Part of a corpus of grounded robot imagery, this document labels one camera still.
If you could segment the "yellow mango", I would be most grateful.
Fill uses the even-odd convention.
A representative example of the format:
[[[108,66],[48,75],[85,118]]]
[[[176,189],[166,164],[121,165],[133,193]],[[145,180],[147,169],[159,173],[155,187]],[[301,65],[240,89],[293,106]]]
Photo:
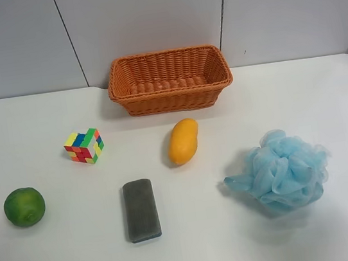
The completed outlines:
[[[192,118],[180,120],[172,129],[168,156],[175,165],[188,163],[198,147],[198,122]]]

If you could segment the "orange woven basket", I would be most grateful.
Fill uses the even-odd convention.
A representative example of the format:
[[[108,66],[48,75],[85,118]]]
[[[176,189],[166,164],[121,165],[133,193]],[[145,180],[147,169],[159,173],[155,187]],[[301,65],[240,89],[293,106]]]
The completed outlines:
[[[232,73],[213,45],[189,46],[114,60],[109,98],[131,116],[208,108],[232,84]]]

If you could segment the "green lemon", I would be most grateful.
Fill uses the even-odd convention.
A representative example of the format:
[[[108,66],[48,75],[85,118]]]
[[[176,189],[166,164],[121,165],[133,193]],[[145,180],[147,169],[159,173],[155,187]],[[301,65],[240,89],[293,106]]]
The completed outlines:
[[[4,202],[6,218],[18,227],[30,227],[44,216],[46,202],[35,188],[19,188],[11,192]]]

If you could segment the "grey board eraser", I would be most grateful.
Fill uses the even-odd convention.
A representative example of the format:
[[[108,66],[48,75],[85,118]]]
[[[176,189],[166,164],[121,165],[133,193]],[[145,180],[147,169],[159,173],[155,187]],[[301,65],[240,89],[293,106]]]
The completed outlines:
[[[125,183],[121,192],[129,240],[138,243],[160,237],[161,224],[151,181],[142,178]]]

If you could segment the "colourful puzzle cube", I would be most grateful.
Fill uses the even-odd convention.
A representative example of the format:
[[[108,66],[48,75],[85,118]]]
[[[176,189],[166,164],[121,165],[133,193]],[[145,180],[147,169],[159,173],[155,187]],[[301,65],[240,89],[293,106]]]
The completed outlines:
[[[89,128],[86,133],[71,133],[64,143],[64,149],[74,162],[95,164],[104,148],[100,133]]]

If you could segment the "blue mesh bath sponge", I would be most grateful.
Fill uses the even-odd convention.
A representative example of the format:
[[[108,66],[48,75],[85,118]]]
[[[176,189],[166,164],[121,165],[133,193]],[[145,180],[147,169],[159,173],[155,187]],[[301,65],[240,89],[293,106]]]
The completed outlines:
[[[266,209],[292,212],[322,197],[329,156],[322,145],[287,136],[284,130],[271,130],[259,147],[247,152],[242,173],[223,182],[234,192],[251,195]]]

